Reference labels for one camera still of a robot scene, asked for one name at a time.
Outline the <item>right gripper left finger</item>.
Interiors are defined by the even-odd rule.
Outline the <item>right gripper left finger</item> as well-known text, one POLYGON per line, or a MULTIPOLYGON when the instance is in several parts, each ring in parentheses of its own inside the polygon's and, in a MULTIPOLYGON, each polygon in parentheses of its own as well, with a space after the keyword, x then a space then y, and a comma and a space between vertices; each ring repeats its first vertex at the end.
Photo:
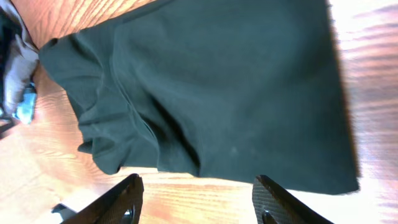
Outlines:
POLYGON ((138 224, 143 193, 142 178, 131 174, 62 224, 138 224))

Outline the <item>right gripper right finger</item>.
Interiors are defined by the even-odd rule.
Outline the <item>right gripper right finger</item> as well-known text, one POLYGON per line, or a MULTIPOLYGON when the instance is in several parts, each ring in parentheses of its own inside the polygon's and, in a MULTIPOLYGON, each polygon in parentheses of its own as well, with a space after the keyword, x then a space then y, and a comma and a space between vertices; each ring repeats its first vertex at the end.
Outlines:
POLYGON ((266 175, 255 178, 252 203, 258 224, 331 224, 266 175))

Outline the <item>black polo shirt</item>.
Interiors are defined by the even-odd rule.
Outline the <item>black polo shirt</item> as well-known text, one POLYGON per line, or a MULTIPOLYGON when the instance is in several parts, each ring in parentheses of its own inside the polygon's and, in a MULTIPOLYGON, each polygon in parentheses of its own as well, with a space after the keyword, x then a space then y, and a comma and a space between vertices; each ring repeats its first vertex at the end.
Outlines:
POLYGON ((325 1, 155 1, 52 39, 39 59, 106 174, 358 189, 325 1))

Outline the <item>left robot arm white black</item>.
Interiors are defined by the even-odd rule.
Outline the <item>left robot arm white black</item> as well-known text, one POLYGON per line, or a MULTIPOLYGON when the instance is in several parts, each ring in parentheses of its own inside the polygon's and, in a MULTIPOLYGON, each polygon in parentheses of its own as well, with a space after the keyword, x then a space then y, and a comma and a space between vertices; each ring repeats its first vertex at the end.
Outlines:
POLYGON ((1 107, 1 139, 6 135, 6 132, 15 126, 13 117, 8 115, 1 107))

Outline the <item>light blue folded t-shirt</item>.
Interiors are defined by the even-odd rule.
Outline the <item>light blue folded t-shirt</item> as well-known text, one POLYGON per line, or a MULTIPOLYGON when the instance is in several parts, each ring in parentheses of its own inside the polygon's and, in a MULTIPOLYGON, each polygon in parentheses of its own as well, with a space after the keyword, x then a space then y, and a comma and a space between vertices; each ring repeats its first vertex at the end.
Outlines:
POLYGON ((34 118, 36 99, 37 93, 35 86, 29 85, 25 88, 16 111, 12 114, 13 118, 19 120, 23 124, 30 124, 34 118))

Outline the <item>grey folded garment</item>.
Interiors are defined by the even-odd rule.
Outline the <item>grey folded garment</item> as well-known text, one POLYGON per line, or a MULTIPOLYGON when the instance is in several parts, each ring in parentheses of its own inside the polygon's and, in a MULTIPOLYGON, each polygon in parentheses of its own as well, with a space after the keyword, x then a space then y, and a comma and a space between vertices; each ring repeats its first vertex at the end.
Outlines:
POLYGON ((1 0, 1 39, 10 34, 5 44, 5 67, 2 106, 7 114, 17 111, 25 88, 39 62, 39 50, 30 37, 22 17, 10 0, 1 0))

